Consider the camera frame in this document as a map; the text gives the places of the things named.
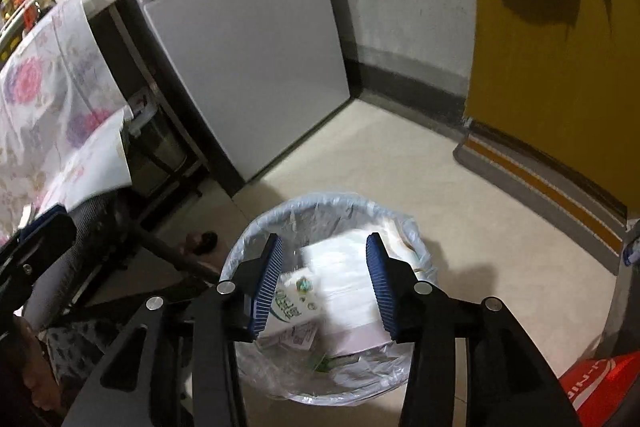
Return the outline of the person's left hand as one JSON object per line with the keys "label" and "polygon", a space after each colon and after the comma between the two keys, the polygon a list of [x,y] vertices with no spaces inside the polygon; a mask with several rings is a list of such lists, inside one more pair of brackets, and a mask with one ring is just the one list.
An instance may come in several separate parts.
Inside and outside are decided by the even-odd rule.
{"label": "person's left hand", "polygon": [[40,410],[63,414],[61,389],[36,334],[23,317],[14,315],[13,320],[18,330],[18,345],[24,355],[21,366],[23,383],[30,392],[32,403]]}

